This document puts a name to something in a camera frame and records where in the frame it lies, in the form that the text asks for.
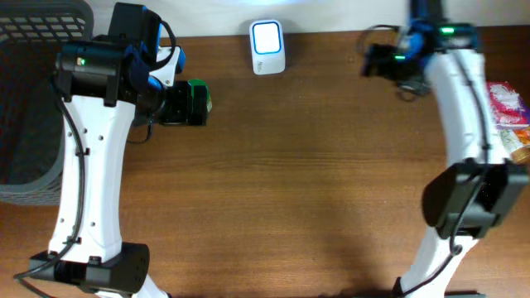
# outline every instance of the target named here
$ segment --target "white wall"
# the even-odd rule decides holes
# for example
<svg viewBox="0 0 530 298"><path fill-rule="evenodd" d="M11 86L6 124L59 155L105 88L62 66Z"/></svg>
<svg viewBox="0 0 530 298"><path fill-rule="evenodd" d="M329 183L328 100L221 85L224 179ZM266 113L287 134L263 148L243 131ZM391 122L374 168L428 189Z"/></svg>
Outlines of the white wall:
<svg viewBox="0 0 530 298"><path fill-rule="evenodd" d="M94 10L94 34L108 30L115 0L85 0ZM362 30L404 24L408 0L122 0L148 4L178 36L248 33L251 20L275 18L285 32ZM446 0L455 22L480 26L530 24L530 0Z"/></svg>

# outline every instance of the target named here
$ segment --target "red snack package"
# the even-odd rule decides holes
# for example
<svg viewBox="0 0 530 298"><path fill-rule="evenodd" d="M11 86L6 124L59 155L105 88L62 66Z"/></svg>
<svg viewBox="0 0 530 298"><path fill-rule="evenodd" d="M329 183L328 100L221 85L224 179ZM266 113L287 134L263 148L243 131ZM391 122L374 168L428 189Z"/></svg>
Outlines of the red snack package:
<svg viewBox="0 0 530 298"><path fill-rule="evenodd" d="M491 109L497 129L524 129L530 126L528 108L509 83L488 82Z"/></svg>

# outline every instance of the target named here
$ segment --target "green object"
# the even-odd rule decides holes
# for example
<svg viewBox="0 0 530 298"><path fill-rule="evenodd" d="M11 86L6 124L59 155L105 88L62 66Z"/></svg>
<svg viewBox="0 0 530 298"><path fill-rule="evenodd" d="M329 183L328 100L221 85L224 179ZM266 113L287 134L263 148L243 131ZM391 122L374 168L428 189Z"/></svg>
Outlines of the green object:
<svg viewBox="0 0 530 298"><path fill-rule="evenodd" d="M455 34L455 28L452 27L442 27L440 30L441 33L446 35Z"/></svg>
<svg viewBox="0 0 530 298"><path fill-rule="evenodd" d="M195 86L206 86L206 89L208 89L208 85L202 79L191 79L188 81L188 83L190 83L191 85L191 96L194 96L193 87ZM208 101L207 101L206 107L208 108L208 113L209 113L212 110L212 98L210 96L209 89L208 89Z"/></svg>

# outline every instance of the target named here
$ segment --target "basket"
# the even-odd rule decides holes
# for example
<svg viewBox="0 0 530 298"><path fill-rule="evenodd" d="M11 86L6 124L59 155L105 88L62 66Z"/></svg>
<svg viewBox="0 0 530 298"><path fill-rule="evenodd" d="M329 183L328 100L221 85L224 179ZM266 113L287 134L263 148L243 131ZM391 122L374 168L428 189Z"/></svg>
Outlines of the basket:
<svg viewBox="0 0 530 298"><path fill-rule="evenodd" d="M0 201L57 205L63 118L47 83L69 40L90 40L94 16L81 0L0 2Z"/></svg>

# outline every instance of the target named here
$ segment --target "white device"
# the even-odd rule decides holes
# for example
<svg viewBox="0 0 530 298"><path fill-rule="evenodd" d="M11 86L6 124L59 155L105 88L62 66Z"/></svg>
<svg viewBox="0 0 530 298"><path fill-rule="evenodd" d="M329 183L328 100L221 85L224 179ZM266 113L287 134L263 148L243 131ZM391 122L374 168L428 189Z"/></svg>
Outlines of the white device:
<svg viewBox="0 0 530 298"><path fill-rule="evenodd" d="M254 74L272 75L283 72L285 45L282 24L276 20L255 21L249 30Z"/></svg>

